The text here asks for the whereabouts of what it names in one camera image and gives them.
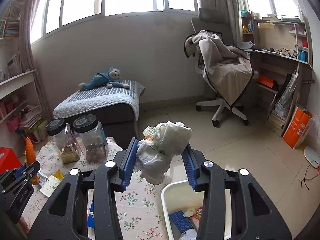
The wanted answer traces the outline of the white tissue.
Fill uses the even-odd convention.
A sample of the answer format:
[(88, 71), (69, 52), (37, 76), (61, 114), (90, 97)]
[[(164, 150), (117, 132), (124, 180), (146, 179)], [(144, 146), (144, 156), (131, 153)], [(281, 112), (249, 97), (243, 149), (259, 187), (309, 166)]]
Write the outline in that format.
[(181, 122), (148, 126), (144, 139), (138, 142), (135, 169), (149, 184), (163, 183), (173, 157), (183, 153), (192, 134), (193, 130)]

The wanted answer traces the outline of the light blue milk carton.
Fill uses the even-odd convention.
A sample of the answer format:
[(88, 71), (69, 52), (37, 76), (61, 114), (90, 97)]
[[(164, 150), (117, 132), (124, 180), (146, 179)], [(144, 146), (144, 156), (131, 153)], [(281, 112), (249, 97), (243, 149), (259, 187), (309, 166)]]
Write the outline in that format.
[(39, 172), (37, 173), (37, 175), (38, 175), (39, 180), (40, 180), (39, 185), (40, 185), (40, 186), (43, 186), (43, 185), (46, 183), (46, 181), (47, 181), (47, 179), (48, 179), (48, 176), (45, 175), (44, 173), (42, 173), (41, 171), (39, 171)]

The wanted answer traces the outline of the red milk tea carton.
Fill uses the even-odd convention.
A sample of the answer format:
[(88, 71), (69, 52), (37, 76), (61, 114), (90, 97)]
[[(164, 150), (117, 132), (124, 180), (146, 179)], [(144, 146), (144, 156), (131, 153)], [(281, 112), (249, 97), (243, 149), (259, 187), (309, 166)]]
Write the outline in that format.
[(199, 229), (201, 215), (202, 215), (202, 207), (191, 207), (183, 213), (183, 216), (190, 220), (195, 230)]

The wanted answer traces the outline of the white trash bin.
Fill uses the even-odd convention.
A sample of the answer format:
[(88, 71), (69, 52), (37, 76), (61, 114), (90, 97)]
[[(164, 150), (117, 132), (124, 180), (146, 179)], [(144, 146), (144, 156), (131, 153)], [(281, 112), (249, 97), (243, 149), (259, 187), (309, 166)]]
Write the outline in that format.
[(168, 184), (161, 192), (163, 215), (169, 239), (179, 239), (181, 233), (169, 215), (176, 211), (186, 211), (192, 207), (200, 207), (203, 203), (204, 192), (195, 192), (187, 180)]

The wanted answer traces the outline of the red gift box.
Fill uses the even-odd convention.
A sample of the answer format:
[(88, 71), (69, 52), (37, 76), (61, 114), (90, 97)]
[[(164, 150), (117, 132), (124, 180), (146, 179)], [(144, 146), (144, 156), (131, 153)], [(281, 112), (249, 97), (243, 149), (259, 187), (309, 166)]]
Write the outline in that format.
[(21, 165), (12, 148), (0, 147), (0, 173), (19, 168)]

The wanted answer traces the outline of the white floral paper cup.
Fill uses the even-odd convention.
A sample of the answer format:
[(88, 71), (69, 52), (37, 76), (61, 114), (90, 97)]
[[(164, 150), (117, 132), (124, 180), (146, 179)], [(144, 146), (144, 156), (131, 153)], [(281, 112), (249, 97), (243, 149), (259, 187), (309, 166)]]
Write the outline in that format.
[(40, 188), (40, 192), (49, 198), (60, 183), (61, 180), (51, 175)]

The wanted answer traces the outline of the yellow snack packet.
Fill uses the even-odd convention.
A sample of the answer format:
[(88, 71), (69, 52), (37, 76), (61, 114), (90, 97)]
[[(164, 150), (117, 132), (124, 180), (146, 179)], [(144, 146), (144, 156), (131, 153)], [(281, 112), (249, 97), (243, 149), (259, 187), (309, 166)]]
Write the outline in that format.
[(54, 176), (55, 178), (57, 178), (58, 180), (63, 180), (63, 179), (64, 179), (64, 176), (63, 176), (61, 170), (57, 170), (57, 171), (53, 174), (53, 176)]

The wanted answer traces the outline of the clear jar with brown nuts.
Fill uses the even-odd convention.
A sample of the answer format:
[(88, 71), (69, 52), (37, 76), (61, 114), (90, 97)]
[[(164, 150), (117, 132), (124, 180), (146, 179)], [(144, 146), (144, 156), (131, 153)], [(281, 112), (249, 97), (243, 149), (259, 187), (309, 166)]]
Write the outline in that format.
[(108, 144), (102, 124), (95, 115), (80, 116), (74, 120), (73, 128), (82, 141), (87, 161), (96, 163), (106, 159)]

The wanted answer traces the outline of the floral tablecloth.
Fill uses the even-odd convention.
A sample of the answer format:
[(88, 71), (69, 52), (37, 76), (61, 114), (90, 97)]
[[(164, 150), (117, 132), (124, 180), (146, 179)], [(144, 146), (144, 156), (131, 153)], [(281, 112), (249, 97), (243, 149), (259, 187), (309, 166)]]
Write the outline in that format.
[[(82, 172), (98, 168), (99, 163), (89, 163), (83, 154), (77, 162), (63, 164), (55, 145), (48, 142), (36, 155), (40, 163), (40, 172), (50, 177), (56, 171), (65, 176), (72, 168)], [(161, 191), (171, 182), (169, 176), (162, 184), (152, 185), (140, 176), (140, 172), (132, 174), (126, 191), (116, 192), (117, 213), (123, 239), (168, 239), (163, 215)]]

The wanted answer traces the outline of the blue biscuit box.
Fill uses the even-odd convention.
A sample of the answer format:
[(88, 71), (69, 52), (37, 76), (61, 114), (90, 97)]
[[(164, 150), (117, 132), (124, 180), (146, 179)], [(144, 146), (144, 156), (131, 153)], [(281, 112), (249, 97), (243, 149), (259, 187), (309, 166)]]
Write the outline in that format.
[(182, 211), (176, 211), (174, 213), (171, 213), (169, 215), (169, 218), (171, 219), (171, 221), (180, 233), (184, 233), (189, 229), (193, 229), (190, 220), (184, 217), (184, 213)]

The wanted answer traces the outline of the dark ottoman with quilted cover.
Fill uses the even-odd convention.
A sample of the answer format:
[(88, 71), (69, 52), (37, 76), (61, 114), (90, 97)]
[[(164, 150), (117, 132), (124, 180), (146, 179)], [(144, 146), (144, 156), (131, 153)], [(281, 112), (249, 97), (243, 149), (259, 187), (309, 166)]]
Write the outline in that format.
[(55, 107), (53, 116), (72, 125), (77, 118), (93, 114), (101, 122), (105, 135), (126, 148), (133, 137), (138, 137), (139, 98), (145, 87), (137, 81), (122, 83), (129, 85), (129, 89), (103, 86), (77, 91)]

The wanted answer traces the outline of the clear jar with green contents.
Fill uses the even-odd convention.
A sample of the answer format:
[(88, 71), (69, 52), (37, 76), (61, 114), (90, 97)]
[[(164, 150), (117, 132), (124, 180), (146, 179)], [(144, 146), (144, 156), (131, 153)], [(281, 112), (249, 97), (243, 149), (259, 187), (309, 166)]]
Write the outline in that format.
[(64, 164), (73, 163), (80, 159), (78, 143), (65, 119), (52, 120), (46, 126), (46, 132)]

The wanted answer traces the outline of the pink storage basket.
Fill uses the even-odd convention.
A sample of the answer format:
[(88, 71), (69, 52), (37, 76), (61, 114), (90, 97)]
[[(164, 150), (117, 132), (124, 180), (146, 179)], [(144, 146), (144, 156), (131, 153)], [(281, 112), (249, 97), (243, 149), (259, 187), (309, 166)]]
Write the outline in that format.
[(15, 132), (20, 127), (21, 117), (19, 115), (14, 116), (7, 121), (7, 128), (9, 132)]

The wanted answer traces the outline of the dark blue cigarette carton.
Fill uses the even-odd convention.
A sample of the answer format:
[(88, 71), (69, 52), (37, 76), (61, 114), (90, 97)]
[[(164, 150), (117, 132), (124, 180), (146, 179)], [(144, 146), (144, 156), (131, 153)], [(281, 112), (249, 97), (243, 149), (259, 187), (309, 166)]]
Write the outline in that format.
[(87, 214), (87, 226), (89, 228), (94, 228), (94, 202), (91, 201), (88, 214)]

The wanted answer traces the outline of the white bookshelf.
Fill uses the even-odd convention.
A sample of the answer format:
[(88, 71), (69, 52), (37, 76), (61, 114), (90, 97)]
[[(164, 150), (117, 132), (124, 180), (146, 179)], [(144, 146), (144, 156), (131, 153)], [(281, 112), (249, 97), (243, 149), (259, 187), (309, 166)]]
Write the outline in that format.
[(50, 120), (44, 85), (31, 49), (31, 25), (40, 0), (1, 0), (1, 146), (17, 156), (24, 149), (24, 131), (9, 132), (7, 121), (24, 107), (38, 106)]

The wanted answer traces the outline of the blue monkey plush toy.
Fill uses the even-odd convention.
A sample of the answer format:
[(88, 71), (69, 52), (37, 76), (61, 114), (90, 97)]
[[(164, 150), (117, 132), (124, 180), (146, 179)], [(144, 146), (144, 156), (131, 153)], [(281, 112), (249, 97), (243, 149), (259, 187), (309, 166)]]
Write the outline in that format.
[(121, 71), (118, 68), (111, 67), (105, 73), (97, 73), (91, 78), (89, 83), (80, 83), (79, 90), (92, 90), (99, 88), (101, 86), (106, 86), (107, 88), (125, 88), (129, 89), (130, 85), (125, 83), (120, 83), (118, 80), (121, 78)]

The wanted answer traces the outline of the orange cardboard box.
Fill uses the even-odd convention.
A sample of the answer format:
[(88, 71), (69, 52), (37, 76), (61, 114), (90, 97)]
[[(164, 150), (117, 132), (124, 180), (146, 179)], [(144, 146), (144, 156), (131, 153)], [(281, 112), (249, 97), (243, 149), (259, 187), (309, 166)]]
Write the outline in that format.
[(292, 148), (297, 148), (308, 135), (314, 123), (313, 115), (305, 108), (296, 106), (283, 140)]

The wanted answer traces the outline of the white oval scale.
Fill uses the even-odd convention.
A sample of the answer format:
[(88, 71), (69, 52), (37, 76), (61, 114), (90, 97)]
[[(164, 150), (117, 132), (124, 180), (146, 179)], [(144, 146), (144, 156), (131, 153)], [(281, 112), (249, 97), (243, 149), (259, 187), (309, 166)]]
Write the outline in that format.
[(317, 169), (319, 167), (320, 164), (320, 157), (319, 155), (316, 153), (315, 150), (313, 150), (311, 147), (306, 146), (306, 148), (304, 148), (303, 151), (304, 157), (306, 158), (306, 160), (309, 162), (309, 164)]

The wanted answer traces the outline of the wooden desk with shelves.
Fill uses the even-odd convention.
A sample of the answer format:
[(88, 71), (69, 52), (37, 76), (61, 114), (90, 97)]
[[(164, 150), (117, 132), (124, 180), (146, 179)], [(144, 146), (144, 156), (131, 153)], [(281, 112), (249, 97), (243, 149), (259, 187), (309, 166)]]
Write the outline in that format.
[(296, 106), (306, 107), (312, 79), (309, 26), (299, 18), (242, 17), (242, 38), (253, 42), (252, 67), (259, 73), (257, 103), (265, 124), (283, 136)]

